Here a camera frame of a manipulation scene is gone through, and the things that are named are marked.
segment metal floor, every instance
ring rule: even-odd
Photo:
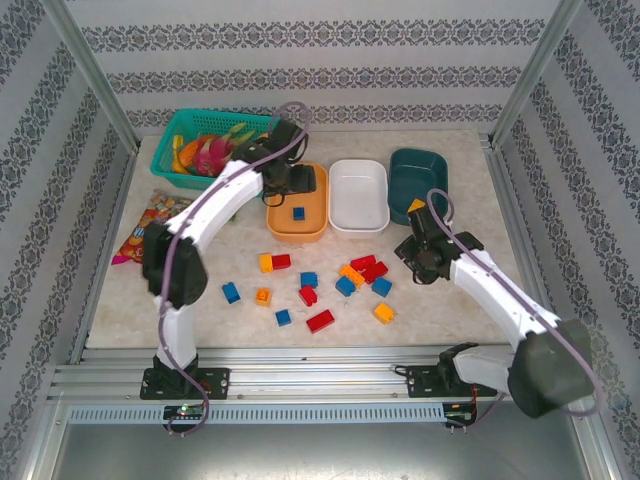
[[[439,424],[207,425],[185,439],[160,426],[69,425],[58,480],[441,480],[588,478],[567,417],[513,404],[467,435]]]

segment patterned wallpaper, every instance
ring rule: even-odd
[[[75,341],[128,155],[37,0],[0,6],[0,479]]]
[[[503,145],[553,307],[591,333],[625,478],[640,478],[639,27],[631,1],[585,2]]]
[[[67,4],[143,135],[180,108],[271,113],[293,99],[316,130],[489,133],[557,2]]]

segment plastic container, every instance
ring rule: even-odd
[[[329,170],[329,222],[337,235],[363,239],[389,225],[387,171],[373,160],[339,160]]]
[[[271,117],[264,115],[217,112],[215,110],[178,110],[169,122],[156,153],[153,155],[151,173],[166,178],[178,188],[206,190],[215,180],[214,177],[184,175],[175,173],[171,169],[174,135],[182,135],[186,145],[192,140],[196,140],[199,135],[226,135],[234,125],[247,122],[247,126],[238,135],[255,130],[254,138],[256,138],[267,131],[270,120]]]
[[[267,208],[267,227],[280,242],[308,243],[320,240],[327,228],[329,211],[329,181],[327,171],[317,163],[311,165],[316,174],[316,191],[287,195],[278,207]],[[267,199],[267,204],[276,204],[280,197]],[[293,208],[303,207],[305,219],[294,220]]]
[[[401,148],[391,155],[389,170],[389,208],[391,221],[409,225],[407,210],[419,198],[426,200],[427,192],[440,188],[448,193],[447,162],[434,152],[415,148]],[[441,215],[447,213],[447,201],[435,196],[435,207]]]

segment toy block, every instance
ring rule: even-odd
[[[256,293],[256,303],[261,307],[271,305],[271,290],[268,288],[259,288]]]
[[[386,278],[378,277],[374,280],[373,285],[371,285],[371,290],[373,290],[381,297],[386,297],[387,295],[389,295],[389,290],[391,290],[392,286],[393,283],[391,283]]]
[[[367,255],[366,257],[351,260],[351,268],[353,268],[356,272],[361,272],[365,268],[375,264],[376,257],[374,255]]]
[[[311,285],[305,285],[300,289],[300,298],[307,307],[310,307],[318,301],[318,295],[313,291]]]
[[[387,305],[386,303],[381,303],[373,311],[373,315],[378,320],[380,320],[381,323],[384,323],[385,325],[387,325],[391,323],[391,320],[393,320],[393,316],[395,315],[395,312],[391,310],[389,305]]]
[[[315,272],[302,272],[300,274],[300,288],[309,285],[318,288],[318,275]]]
[[[260,255],[260,270],[262,273],[273,272],[273,260],[271,259],[271,254],[263,253]]]
[[[347,277],[340,277],[340,280],[336,282],[336,290],[345,297],[350,297],[351,294],[356,291],[356,286]]]
[[[296,222],[304,220],[304,207],[293,207],[293,219]]]
[[[325,310],[324,312],[319,313],[315,317],[311,317],[309,320],[307,320],[307,325],[309,326],[309,330],[311,330],[311,333],[316,333],[318,330],[322,330],[324,327],[328,327],[335,321],[336,319],[333,318],[331,312],[329,310]]]
[[[358,272],[356,272],[351,265],[345,265],[340,269],[340,275],[343,277],[347,277],[349,280],[353,282],[356,288],[359,288],[360,285],[364,283],[364,278]]]
[[[280,310],[279,312],[276,312],[276,320],[278,321],[279,327],[289,325],[291,323],[291,315],[289,315],[289,310]]]
[[[284,270],[291,266],[291,257],[289,255],[274,255],[271,257],[271,264],[274,270]]]
[[[422,208],[426,205],[426,203],[424,203],[422,200],[420,200],[419,198],[416,198],[411,205],[409,205],[409,210],[407,210],[407,213],[409,212],[413,212],[414,210],[417,210],[419,208]]]
[[[364,272],[362,272],[362,276],[364,277],[365,281],[369,285],[371,285],[376,278],[386,275],[388,271],[389,269],[384,263],[378,262],[375,265],[371,265]]]
[[[238,293],[238,289],[233,284],[233,282],[229,282],[226,285],[223,285],[222,293],[224,293],[224,296],[226,297],[229,304],[235,303],[240,300],[240,294]]]

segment red toy block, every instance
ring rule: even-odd
[[[274,270],[283,270],[291,266],[291,257],[289,255],[274,255],[271,257]]]
[[[300,298],[307,307],[310,307],[318,301],[318,295],[311,285],[305,285],[300,289]]]
[[[316,333],[318,330],[322,330],[324,327],[328,327],[335,321],[336,319],[333,318],[331,312],[329,310],[325,310],[324,312],[319,313],[315,317],[311,317],[309,320],[307,320],[307,325],[309,325],[309,330],[311,330],[311,333]]]
[[[353,268],[356,272],[361,272],[362,270],[375,264],[376,264],[375,255],[367,255],[366,257],[356,258],[355,260],[351,260],[351,268]]]
[[[370,267],[368,267],[364,272],[361,273],[361,275],[364,277],[365,282],[367,282],[368,284],[372,284],[376,278],[382,277],[388,271],[389,269],[384,263],[378,262],[375,265],[371,265]]]

